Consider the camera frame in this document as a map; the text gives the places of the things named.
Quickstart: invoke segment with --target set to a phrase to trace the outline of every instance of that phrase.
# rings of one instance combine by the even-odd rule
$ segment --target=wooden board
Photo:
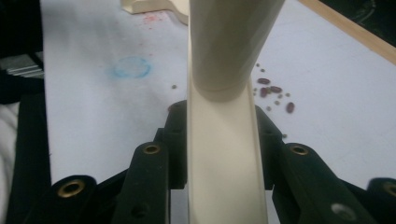
[[[122,8],[132,14],[171,10],[184,24],[189,24],[189,0],[121,0]]]
[[[381,55],[393,64],[396,64],[396,48],[378,36],[365,30],[355,22],[347,19],[337,11],[319,2],[318,0],[299,0],[301,3],[318,13],[347,34],[351,35],[364,46]]]

